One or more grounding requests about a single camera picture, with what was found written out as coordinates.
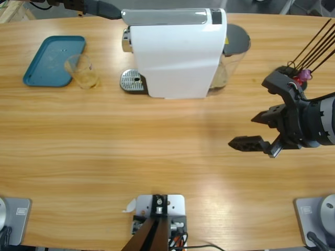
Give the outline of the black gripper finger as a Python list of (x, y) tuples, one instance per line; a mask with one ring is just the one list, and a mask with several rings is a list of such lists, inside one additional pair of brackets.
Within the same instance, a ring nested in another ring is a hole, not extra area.
[(278, 122), (282, 119), (282, 112), (285, 110), (285, 104), (270, 107), (266, 111), (261, 111), (252, 122), (267, 124), (269, 128), (278, 128)]
[(111, 20), (121, 19), (121, 10), (104, 1), (85, 1), (85, 13)]
[(241, 152), (263, 152), (271, 153), (271, 145), (264, 141), (261, 136), (238, 136), (233, 138), (228, 145)]

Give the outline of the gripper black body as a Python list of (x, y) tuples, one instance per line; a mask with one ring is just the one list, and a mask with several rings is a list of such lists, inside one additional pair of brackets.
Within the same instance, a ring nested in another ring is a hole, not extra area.
[(270, 158), (276, 158), (281, 150), (300, 150), (303, 146), (303, 133), (300, 126), (299, 105), (301, 101), (285, 105), (282, 119), (278, 122), (279, 136), (271, 144)]
[(47, 3), (51, 6), (59, 6), (62, 4), (65, 9), (75, 10), (82, 14), (86, 14), (84, 0), (47, 0)]

